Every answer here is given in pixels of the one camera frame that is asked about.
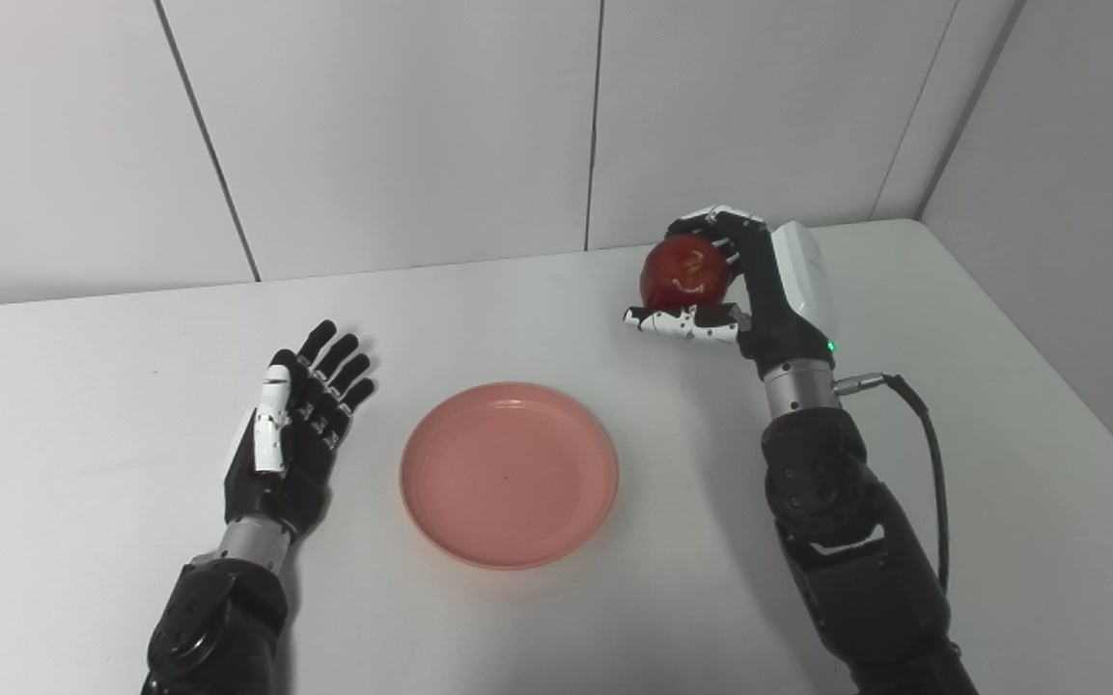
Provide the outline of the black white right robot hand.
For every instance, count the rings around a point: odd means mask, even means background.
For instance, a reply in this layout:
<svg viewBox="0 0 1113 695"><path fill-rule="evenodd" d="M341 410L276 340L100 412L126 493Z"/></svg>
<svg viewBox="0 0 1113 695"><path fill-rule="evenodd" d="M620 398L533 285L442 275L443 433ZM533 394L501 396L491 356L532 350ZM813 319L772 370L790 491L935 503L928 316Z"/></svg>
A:
<svg viewBox="0 0 1113 695"><path fill-rule="evenodd" d="M835 362L837 321L812 232L728 206L668 225L646 255L640 305L627 326L691 342L733 344L759 375L797 360Z"/></svg>

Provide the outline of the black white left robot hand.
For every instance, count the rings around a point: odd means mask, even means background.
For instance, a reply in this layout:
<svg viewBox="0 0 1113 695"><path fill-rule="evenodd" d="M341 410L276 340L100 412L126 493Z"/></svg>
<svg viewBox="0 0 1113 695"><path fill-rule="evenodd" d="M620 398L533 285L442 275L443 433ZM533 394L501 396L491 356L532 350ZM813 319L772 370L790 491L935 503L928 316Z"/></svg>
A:
<svg viewBox="0 0 1113 695"><path fill-rule="evenodd" d="M331 320L275 353L221 486L226 522L264 517L292 540L319 522L337 450L375 394L372 365L359 337Z"/></svg>

